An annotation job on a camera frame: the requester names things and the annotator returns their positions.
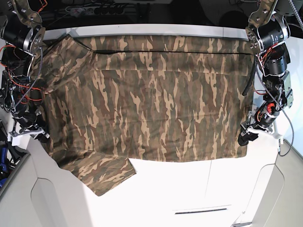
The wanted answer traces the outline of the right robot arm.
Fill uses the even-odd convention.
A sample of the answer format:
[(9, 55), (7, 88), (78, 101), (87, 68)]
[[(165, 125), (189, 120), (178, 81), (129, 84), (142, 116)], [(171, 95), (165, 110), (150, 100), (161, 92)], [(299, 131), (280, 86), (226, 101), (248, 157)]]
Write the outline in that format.
[(0, 106), (10, 113), (20, 130), (12, 129), (11, 137), (30, 135), (42, 143), (49, 134), (40, 111), (43, 91), (37, 86), (43, 65), (45, 28), (39, 11), (31, 9), (27, 0), (0, 2), (0, 64), (3, 66)]

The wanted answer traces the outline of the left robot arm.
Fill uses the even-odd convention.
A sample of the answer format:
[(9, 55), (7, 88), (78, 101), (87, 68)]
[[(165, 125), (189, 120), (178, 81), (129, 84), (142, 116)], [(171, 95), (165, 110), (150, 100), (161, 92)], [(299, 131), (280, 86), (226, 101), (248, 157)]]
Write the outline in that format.
[(264, 88), (259, 92), (264, 102), (241, 123), (240, 146), (248, 145), (262, 133), (278, 140), (282, 137), (276, 131), (275, 120), (280, 112), (293, 105), (294, 99), (287, 70), (291, 59), (285, 42), (291, 31), (286, 17), (296, 16), (301, 23), (299, 10), (302, 5), (301, 0), (261, 0), (258, 10), (249, 17), (246, 33), (254, 54), (254, 65), (242, 94), (247, 95), (257, 76)]

